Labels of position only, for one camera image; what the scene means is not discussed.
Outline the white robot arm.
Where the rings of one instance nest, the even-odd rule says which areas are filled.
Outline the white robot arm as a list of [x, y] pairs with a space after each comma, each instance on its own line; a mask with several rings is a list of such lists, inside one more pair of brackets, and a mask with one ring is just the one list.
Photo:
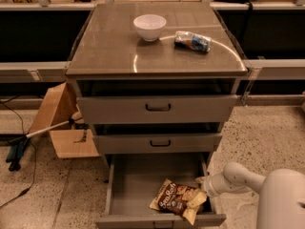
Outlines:
[[209, 198], [258, 193], [256, 229], [305, 229], [305, 176], [298, 171], [276, 169], [264, 177], [229, 162], [221, 173], [197, 177], [195, 182]]

